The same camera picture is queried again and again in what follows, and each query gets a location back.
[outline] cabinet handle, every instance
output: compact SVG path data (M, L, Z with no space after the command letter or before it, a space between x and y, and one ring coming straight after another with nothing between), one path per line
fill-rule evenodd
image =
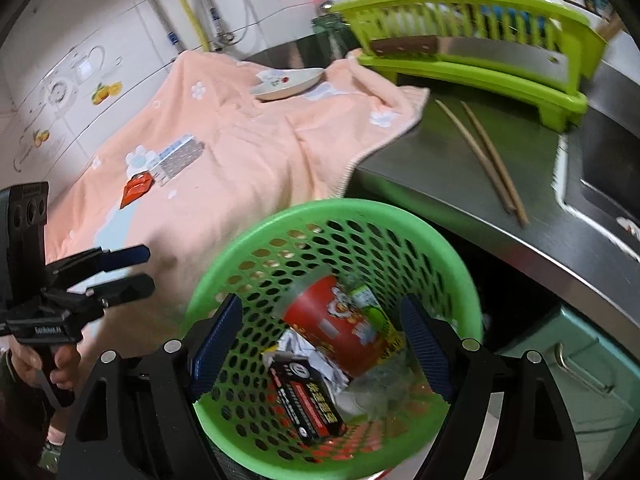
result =
M564 356L564 343L560 342L556 344L556 348L554 349L554 354L556 356L556 363L560 367L560 369L567 374L571 375L572 378L577 380L579 383L582 383L585 387L590 389L592 392L596 392L597 394L608 397L613 392L615 385L611 386L599 386L598 384L594 384L591 380L586 377L583 377L577 371L569 368L567 362L569 359Z

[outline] human hand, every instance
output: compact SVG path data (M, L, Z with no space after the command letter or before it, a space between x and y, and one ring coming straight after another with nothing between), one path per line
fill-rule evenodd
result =
M21 345L11 336L9 338L11 348L11 364L14 370L26 384L37 387L36 372L42 370L42 360L38 353L25 345ZM51 372L50 379L53 384L63 390L72 390L78 382L78 365L80 354L75 345L63 345L54 355L56 369Z

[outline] pink towel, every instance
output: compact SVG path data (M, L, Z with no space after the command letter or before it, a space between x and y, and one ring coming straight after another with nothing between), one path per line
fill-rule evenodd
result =
M249 90L265 71L220 54L181 54L153 100L50 211L50 260L98 245L151 249L140 270L156 293L85 329L84 378L107 349L131 356L177 335L198 280L230 240L284 208L341 196L360 160L417 123L428 93L398 88L352 56L311 90L263 103ZM129 177L185 134L204 144L202 156L120 210Z

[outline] stainless steel countertop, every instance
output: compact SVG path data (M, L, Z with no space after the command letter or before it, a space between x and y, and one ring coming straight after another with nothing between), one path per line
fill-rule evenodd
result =
M636 132L640 100L631 99L637 89L625 92L627 82L602 65L588 95L594 108ZM353 185L499 257L640 360L640 264L556 202L552 179L558 134L539 124L535 109L513 100L453 84L429 85L421 124L363 161ZM434 98L460 118L466 118L460 99L473 108L509 168L529 214L526 228L505 213L474 154ZM579 135L580 129L571 134Z

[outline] white plate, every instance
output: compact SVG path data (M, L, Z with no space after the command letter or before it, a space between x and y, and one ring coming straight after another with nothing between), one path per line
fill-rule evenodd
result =
M287 70L282 76L254 86L249 93L261 101L284 99L308 90L320 81L323 73L324 68Z

